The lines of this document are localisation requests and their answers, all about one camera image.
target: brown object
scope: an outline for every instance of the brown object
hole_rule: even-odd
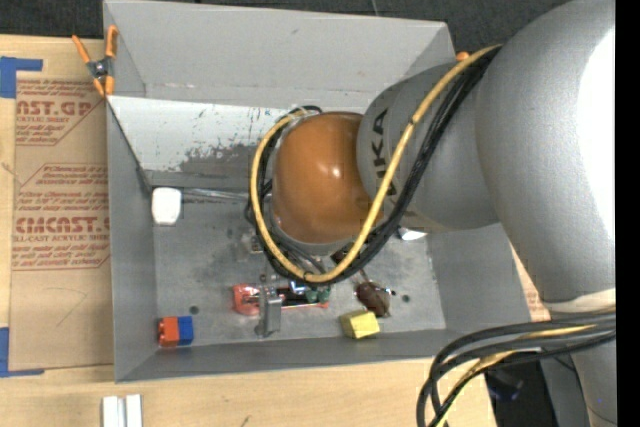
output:
[[[326,244],[359,233],[371,203],[356,162],[361,120],[348,112],[319,114],[284,136],[273,171],[273,210],[290,237]]]

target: cardboard sheet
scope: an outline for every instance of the cardboard sheet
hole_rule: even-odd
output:
[[[103,57],[102,41],[85,44]],[[18,72],[16,99],[4,104],[14,123],[0,133],[0,179],[14,186],[13,199],[0,198],[13,203],[8,241],[4,215],[0,226],[11,247],[10,264],[6,249],[2,260],[3,273],[11,268],[9,369],[111,363],[104,100],[70,38],[2,36],[0,55],[44,64]]]

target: blue tape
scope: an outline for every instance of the blue tape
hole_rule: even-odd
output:
[[[38,375],[44,370],[20,370],[9,372],[9,328],[0,328],[0,378],[18,377],[21,375]]]
[[[42,59],[0,57],[0,98],[16,97],[18,71],[42,71]]]

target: gray robot arm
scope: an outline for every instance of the gray robot arm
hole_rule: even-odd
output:
[[[451,120],[406,227],[500,221],[552,317],[615,307],[614,63],[615,0],[576,0],[520,31]],[[442,74],[396,84],[367,111],[358,167],[370,194],[407,112]],[[396,190],[407,173],[398,170]],[[594,427],[617,425],[615,355],[614,341],[574,356]]]

